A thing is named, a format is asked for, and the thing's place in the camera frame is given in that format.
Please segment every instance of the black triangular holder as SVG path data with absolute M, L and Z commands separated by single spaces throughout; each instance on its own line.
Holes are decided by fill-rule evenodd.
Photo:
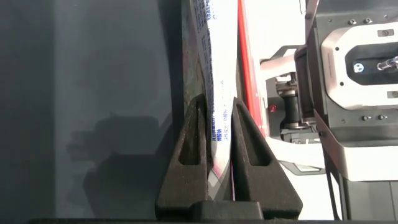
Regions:
M 231 162 L 235 201 L 209 200 L 211 153 L 204 95 L 192 99 L 155 204 L 162 221 L 297 219 L 302 201 L 253 121 L 234 99 Z

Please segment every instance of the red strip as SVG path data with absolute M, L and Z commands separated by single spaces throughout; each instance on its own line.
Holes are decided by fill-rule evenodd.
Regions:
M 244 86 L 246 89 L 246 102 L 248 109 L 253 117 L 254 122 L 260 128 L 261 133 L 265 136 L 264 128 L 262 126 L 262 116 L 260 110 L 260 98 L 257 91 L 256 78 L 254 76 L 254 65 L 251 57 L 250 45 L 247 37 L 246 27 L 246 14 L 244 11 L 244 0 L 238 0 L 238 24 L 239 24 L 239 36 L 241 39 L 241 51 L 243 60 L 243 77 Z

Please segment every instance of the silver rod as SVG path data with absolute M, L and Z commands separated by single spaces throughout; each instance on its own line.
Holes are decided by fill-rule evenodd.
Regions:
M 380 71 L 383 71 L 386 68 L 391 68 L 391 67 L 397 66 L 397 65 L 398 65 L 398 56 L 388 59 L 384 62 L 378 63 L 377 69 Z

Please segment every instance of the gray backdrop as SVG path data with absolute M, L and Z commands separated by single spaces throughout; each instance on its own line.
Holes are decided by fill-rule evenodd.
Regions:
M 180 20 L 180 0 L 0 1 L 0 220 L 155 218 Z

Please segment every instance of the metal mechanism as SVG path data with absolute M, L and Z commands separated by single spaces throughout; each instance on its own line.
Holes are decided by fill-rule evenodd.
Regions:
M 307 14 L 298 103 L 316 120 L 335 218 L 397 220 L 398 1 L 308 0 Z

